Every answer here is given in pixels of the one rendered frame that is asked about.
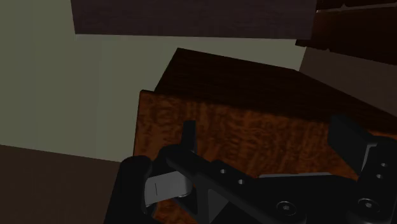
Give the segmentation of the black and grey object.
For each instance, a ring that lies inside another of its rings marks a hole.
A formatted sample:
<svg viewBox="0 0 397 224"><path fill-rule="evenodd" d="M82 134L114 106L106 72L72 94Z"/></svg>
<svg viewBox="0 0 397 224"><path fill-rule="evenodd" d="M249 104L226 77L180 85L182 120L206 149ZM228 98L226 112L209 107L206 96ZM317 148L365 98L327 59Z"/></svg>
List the black and grey object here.
<svg viewBox="0 0 397 224"><path fill-rule="evenodd" d="M153 218L158 202L185 197L192 182L163 160L133 156L120 163L104 224L161 224Z"/></svg>

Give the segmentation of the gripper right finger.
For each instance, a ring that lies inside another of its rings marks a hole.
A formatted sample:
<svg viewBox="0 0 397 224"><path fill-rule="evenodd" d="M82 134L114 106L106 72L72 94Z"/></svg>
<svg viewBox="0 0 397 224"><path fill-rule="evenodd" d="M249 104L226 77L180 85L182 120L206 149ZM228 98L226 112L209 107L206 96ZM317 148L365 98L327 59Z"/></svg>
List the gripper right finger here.
<svg viewBox="0 0 397 224"><path fill-rule="evenodd" d="M332 116L328 144L358 175L349 224L393 224L397 207L397 140L375 136L346 116Z"/></svg>

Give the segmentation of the brown wooden cabinet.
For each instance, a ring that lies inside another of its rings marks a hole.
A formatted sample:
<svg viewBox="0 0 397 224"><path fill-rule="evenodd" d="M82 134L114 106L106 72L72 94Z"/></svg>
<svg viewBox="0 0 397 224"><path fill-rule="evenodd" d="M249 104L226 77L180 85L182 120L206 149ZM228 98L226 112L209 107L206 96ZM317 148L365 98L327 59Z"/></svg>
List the brown wooden cabinet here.
<svg viewBox="0 0 397 224"><path fill-rule="evenodd" d="M179 48L157 87L139 94L134 154L165 161L161 149L193 120L199 156L295 199L306 224L349 224L358 175L328 144L332 116L397 140L397 117L298 71ZM197 224L176 202L185 197L159 202L154 218Z"/></svg>

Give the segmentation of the dark wooden furniture panel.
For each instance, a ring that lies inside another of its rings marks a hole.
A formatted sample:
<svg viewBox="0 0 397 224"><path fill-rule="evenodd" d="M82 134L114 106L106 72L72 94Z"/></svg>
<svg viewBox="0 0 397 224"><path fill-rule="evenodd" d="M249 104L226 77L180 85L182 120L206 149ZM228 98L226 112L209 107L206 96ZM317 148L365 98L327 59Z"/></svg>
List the dark wooden furniture panel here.
<svg viewBox="0 0 397 224"><path fill-rule="evenodd" d="M308 39L317 0L71 0L77 34Z"/></svg>

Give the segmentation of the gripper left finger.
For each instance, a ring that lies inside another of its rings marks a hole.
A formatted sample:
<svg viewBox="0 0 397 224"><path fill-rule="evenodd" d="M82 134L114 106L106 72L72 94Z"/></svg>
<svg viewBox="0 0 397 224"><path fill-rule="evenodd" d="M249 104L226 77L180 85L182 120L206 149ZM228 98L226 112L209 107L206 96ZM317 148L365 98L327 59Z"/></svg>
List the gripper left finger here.
<svg viewBox="0 0 397 224"><path fill-rule="evenodd" d="M289 197L278 199L265 191L258 178L220 161L197 154L196 123L183 123L179 144L166 146L160 155L167 165L193 185L191 195L176 202L197 224L306 224L302 206Z"/></svg>

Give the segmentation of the dark brown wooden shelf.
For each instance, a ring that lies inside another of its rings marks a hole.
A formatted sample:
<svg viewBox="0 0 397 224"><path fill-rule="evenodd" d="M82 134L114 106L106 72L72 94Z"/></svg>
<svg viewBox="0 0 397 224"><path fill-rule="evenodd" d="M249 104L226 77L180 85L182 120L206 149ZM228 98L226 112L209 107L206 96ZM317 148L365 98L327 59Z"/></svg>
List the dark brown wooden shelf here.
<svg viewBox="0 0 397 224"><path fill-rule="evenodd" d="M317 0L316 10L297 46L397 66L397 0Z"/></svg>

